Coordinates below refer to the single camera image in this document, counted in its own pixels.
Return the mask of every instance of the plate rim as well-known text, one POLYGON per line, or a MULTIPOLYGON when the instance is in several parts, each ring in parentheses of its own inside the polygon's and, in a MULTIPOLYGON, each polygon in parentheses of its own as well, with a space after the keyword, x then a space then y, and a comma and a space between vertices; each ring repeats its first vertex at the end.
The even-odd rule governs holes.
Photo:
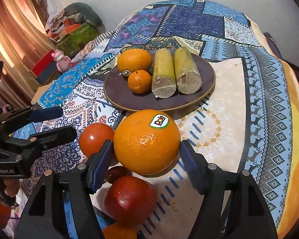
MULTIPOLYGON (((212 89, 215 88, 215 84, 216 84, 216 73, 215 73, 215 70, 214 70, 214 68, 212 67, 212 65, 211 65, 207 60, 205 60, 205 61, 210 65, 211 69, 212 69, 213 72, 214 72, 214 80, 213 80, 213 84, 211 85, 211 87, 209 88, 209 90, 208 90, 206 93, 204 93, 202 96, 198 97, 197 99, 195 99, 195 100, 193 100, 193 101, 191 101, 191 102, 189 102, 189 103, 186 103, 186 104, 184 104, 184 105, 177 106, 177 107, 174 107, 174 108, 163 109, 163 110, 157 110, 157 111, 161 111, 161 112, 171 112, 171 111, 181 110, 181 109, 186 108, 186 107, 188 107, 188 106, 194 104, 195 102, 197 102, 197 101, 199 101, 199 100, 205 98, 205 97, 208 95, 208 93, 210 93, 210 91, 211 91, 212 89)), ((112 70, 107 74, 107 76, 105 77, 105 80, 104 80, 103 91, 104 91, 104 94, 105 94, 106 98, 109 100, 109 102, 110 102, 112 105, 114 105, 115 107, 117 107, 117 108, 119 108, 119 109, 122 109, 122 110, 124 110, 124 111, 128 111, 128 112, 139 112, 139 111, 142 111, 142 110, 135 110, 135 109, 130 109, 130 108, 123 107, 123 106, 121 106, 121 105, 119 105, 119 104, 113 102, 113 101, 109 98, 109 96, 106 94, 106 91, 105 91, 106 80, 107 80, 108 76, 110 75, 110 73, 114 70, 114 68, 117 68, 117 64, 116 64, 116 65, 112 68, 112 70)))

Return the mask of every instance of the tablecloth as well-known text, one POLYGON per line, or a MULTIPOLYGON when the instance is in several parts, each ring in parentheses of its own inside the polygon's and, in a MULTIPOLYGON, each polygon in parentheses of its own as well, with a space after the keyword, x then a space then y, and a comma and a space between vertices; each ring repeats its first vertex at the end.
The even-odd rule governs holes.
MULTIPOLYGON (((225 170, 249 170, 283 238, 299 216, 299 86, 288 64, 270 53, 256 24, 226 6, 205 0, 170 0, 127 16, 114 32, 96 38, 91 51, 80 54, 77 65, 38 101, 42 108, 61 106, 64 115, 30 124, 14 136, 26 139, 38 130, 69 124, 80 136, 94 122, 116 128, 129 113, 109 103, 103 83, 119 55, 131 48, 180 46, 209 61, 216 73, 213 93, 170 113, 182 139, 225 170)), ((47 150, 35 161, 33 176, 23 180, 23 189, 29 195, 45 170, 67 171, 83 161, 78 139, 47 150)), ((154 213, 137 227, 139 233, 155 239, 187 238, 203 198, 192 189, 181 160, 167 174, 143 179, 157 189, 158 202, 154 213)), ((104 184, 91 197, 104 217, 108 187, 104 184)))

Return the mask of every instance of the plate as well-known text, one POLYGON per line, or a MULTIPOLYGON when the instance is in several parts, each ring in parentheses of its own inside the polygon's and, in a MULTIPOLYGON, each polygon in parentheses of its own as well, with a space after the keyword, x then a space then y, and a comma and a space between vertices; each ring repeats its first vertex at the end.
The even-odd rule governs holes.
MULTIPOLYGON (((156 51, 149 51, 152 56, 152 67, 149 70, 151 73, 153 73, 156 51)), ((169 49, 169 51, 174 55, 176 49, 169 49)), ((214 89, 216 80, 214 69, 206 60, 194 54, 192 54, 192 57, 203 81, 200 89, 194 94, 185 95, 176 90, 174 95, 167 99, 157 99, 152 91, 144 94, 134 94, 128 88, 127 78, 124 78, 118 71, 117 66, 115 66, 105 78, 105 96, 111 104, 129 112, 137 112, 145 109, 169 112, 185 108, 206 97, 214 89)))

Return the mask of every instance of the sugarcane piece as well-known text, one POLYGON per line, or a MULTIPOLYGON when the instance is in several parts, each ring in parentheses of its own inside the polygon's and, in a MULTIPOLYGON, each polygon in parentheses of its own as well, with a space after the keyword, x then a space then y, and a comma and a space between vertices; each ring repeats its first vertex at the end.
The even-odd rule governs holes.
POLYGON ((202 77, 185 47, 178 48, 174 53, 174 68, 178 90, 183 94, 196 93, 202 86, 202 77))
POLYGON ((152 92, 156 98, 166 99, 176 92, 173 58, 167 49, 160 49, 154 58, 152 92))

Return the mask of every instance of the green box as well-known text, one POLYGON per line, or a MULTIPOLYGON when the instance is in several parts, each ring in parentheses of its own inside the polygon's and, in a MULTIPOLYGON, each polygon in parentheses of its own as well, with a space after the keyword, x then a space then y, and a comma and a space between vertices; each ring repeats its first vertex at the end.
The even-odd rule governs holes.
POLYGON ((82 47, 91 40, 94 40, 98 35, 99 33, 93 25, 84 23, 75 31, 67 34, 56 46, 59 50, 62 50, 66 56, 73 58, 81 51, 79 44, 82 47))

